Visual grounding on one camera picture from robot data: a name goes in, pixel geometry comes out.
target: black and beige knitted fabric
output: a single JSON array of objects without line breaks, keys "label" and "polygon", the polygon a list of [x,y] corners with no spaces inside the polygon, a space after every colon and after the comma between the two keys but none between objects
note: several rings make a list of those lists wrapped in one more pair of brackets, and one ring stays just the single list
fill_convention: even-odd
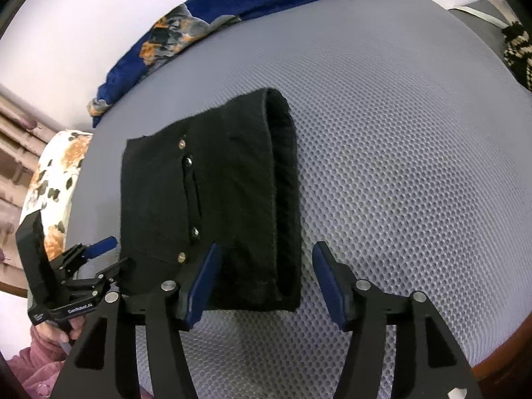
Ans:
[{"label": "black and beige knitted fabric", "polygon": [[528,33],[518,22],[514,22],[502,32],[506,43],[506,63],[519,83],[532,91],[532,46]]}]

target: blue garment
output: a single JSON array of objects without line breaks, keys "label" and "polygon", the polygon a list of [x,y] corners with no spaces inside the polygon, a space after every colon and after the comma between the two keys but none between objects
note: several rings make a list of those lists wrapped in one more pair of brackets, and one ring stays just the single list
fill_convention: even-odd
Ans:
[{"label": "blue garment", "polygon": [[190,44],[235,22],[317,0],[187,0],[159,19],[108,72],[88,105],[92,126],[141,79]]}]

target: metal screw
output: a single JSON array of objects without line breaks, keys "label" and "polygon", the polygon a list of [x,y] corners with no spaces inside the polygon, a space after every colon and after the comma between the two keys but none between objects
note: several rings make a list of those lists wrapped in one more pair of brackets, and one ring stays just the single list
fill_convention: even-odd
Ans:
[{"label": "metal screw", "polygon": [[116,300],[118,300],[118,293],[116,293],[115,291],[111,291],[110,293],[107,293],[107,295],[105,296],[105,301],[108,302],[108,303],[114,303],[116,302]]},{"label": "metal screw", "polygon": [[361,291],[367,291],[371,288],[371,284],[365,279],[360,279],[356,281],[356,287]]},{"label": "metal screw", "polygon": [[423,303],[427,300],[427,296],[421,291],[416,291],[413,297],[414,297],[414,300],[416,300],[416,302],[420,302],[420,303]]},{"label": "metal screw", "polygon": [[167,280],[161,284],[161,289],[163,291],[171,291],[172,289],[176,289],[176,283],[173,280]]}]

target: gray ironing board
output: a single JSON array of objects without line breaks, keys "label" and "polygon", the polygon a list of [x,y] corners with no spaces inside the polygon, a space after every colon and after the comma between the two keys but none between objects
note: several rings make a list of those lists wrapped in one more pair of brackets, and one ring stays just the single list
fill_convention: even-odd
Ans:
[{"label": "gray ironing board", "polygon": [[[67,244],[120,237],[128,138],[264,86],[285,95],[296,124],[302,305],[206,312],[182,334],[198,396],[332,397],[349,335],[330,321],[312,272],[318,240],[387,292],[424,290],[472,365],[490,355],[532,310],[532,95],[430,0],[322,0],[188,49],[98,126]],[[150,389],[142,329],[137,345]]]}]

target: gray fabric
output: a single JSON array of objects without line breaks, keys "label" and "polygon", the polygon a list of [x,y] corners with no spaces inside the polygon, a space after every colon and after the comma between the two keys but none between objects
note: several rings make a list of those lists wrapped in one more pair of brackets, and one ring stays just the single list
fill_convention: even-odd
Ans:
[{"label": "gray fabric", "polygon": [[[499,12],[488,0],[478,0],[465,6],[480,10],[485,14],[494,16],[500,21],[508,23],[501,12]],[[504,50],[506,49],[506,45],[504,44],[504,34],[502,34],[502,30],[499,27],[461,10],[451,9],[449,12],[477,33],[478,37],[480,37],[485,44],[496,53],[497,57],[504,61]]]},{"label": "gray fabric", "polygon": [[104,116],[68,244],[119,237],[127,138],[265,86],[288,99],[297,130],[303,301],[294,314],[204,313],[182,334],[198,396],[332,397],[349,334],[312,272],[319,240],[386,292],[424,290],[471,364],[487,357],[532,309],[532,96],[430,0],[322,0],[188,49]]}]

